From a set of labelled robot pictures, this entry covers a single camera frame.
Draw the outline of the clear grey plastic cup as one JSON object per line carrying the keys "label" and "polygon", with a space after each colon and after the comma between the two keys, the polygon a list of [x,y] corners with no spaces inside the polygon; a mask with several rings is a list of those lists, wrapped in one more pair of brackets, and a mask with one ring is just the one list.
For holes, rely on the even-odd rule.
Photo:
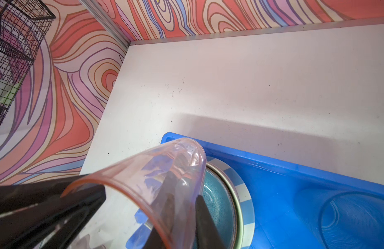
{"label": "clear grey plastic cup", "polygon": [[384,198],[364,192],[304,189],[294,211],[326,249],[384,249]]}

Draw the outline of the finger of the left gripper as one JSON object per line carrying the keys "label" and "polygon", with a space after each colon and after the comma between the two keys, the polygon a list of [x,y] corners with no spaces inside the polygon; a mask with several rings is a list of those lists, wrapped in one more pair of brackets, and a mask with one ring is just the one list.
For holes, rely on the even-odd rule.
{"label": "finger of the left gripper", "polygon": [[99,184],[66,194],[79,179],[0,186],[0,249],[68,248],[106,200]]}

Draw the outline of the blue plastic bin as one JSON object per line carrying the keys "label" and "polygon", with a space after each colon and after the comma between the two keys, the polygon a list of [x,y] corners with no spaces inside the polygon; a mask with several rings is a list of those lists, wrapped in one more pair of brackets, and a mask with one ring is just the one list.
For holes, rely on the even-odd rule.
{"label": "blue plastic bin", "polygon": [[255,212],[249,249],[325,249],[294,211],[304,189],[364,192],[384,198],[384,186],[201,141],[207,160],[231,166],[247,185]]}

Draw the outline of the light green bowl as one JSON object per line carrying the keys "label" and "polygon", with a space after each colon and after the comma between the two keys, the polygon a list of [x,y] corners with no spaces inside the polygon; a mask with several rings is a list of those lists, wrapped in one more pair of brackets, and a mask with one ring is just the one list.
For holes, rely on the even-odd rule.
{"label": "light green bowl", "polygon": [[240,249],[243,244],[244,221],[234,170],[213,159],[206,165],[203,198],[227,249]]}

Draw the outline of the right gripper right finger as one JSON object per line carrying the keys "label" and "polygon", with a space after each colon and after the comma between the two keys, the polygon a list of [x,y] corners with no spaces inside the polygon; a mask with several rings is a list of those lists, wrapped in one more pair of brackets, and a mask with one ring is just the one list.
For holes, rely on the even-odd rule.
{"label": "right gripper right finger", "polygon": [[208,207],[201,195],[196,199],[196,242],[198,249],[225,249]]}

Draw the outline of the dark teal bowl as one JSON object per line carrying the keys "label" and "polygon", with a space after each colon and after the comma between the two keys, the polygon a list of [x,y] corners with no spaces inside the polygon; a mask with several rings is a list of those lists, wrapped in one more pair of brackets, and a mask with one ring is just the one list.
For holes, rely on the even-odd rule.
{"label": "dark teal bowl", "polygon": [[196,201],[194,249],[232,249],[237,238],[237,218],[232,195],[224,181],[207,169],[202,195]]}

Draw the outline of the clear pink plastic cup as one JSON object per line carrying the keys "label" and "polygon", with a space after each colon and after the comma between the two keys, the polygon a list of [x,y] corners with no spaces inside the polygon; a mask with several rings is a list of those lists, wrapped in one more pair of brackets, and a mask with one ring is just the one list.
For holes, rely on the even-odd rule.
{"label": "clear pink plastic cup", "polygon": [[193,139],[173,140],[83,176],[65,193],[92,184],[105,187],[106,200],[67,249],[141,249],[152,230],[144,180],[175,174],[178,222],[173,245],[166,249],[191,249],[196,236],[197,197],[205,177],[206,155]]}

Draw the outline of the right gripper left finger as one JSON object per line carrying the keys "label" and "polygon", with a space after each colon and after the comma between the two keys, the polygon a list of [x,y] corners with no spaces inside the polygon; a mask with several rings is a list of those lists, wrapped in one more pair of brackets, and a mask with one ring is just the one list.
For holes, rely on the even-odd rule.
{"label": "right gripper left finger", "polygon": [[166,249],[174,242],[173,231],[178,222],[177,189],[179,178],[175,174],[154,176],[144,180],[144,200],[148,204],[152,230],[143,248]]}

